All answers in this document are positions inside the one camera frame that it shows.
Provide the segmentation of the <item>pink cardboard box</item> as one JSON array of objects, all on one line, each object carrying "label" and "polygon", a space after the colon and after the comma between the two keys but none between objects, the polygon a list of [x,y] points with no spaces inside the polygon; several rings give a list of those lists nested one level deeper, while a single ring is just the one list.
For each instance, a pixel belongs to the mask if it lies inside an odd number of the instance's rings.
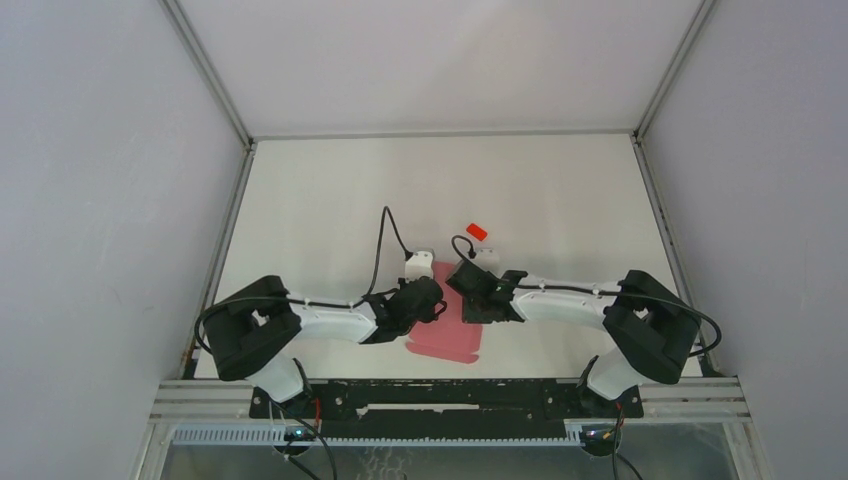
[{"label": "pink cardboard box", "polygon": [[435,262],[434,278],[443,289],[446,310],[430,323],[418,323],[411,330],[406,349],[416,355],[461,364],[479,360],[482,326],[463,322],[463,298],[446,284],[454,264]]}]

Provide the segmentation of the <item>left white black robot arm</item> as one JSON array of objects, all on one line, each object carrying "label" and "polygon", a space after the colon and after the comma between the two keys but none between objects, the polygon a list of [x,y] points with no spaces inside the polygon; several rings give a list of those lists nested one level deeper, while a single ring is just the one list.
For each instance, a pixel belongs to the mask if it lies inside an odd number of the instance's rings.
[{"label": "left white black robot arm", "polygon": [[441,286],[429,277],[347,304],[295,297],[278,276],[264,276],[199,314],[195,339],[225,382],[246,381],[290,417],[305,414],[313,394],[302,364],[285,354],[297,339],[371,345],[408,335],[447,309]]}]

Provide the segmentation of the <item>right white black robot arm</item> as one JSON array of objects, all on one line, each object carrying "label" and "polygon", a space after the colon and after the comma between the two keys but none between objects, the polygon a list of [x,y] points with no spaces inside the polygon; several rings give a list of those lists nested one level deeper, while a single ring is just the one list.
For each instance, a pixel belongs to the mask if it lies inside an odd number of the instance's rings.
[{"label": "right white black robot arm", "polygon": [[584,369],[579,406],[605,415],[632,387],[674,385],[698,337],[701,318],[650,274],[630,270],[617,282],[569,284],[523,270],[502,276],[463,260],[446,284],[477,323],[565,323],[605,333],[612,349]]}]

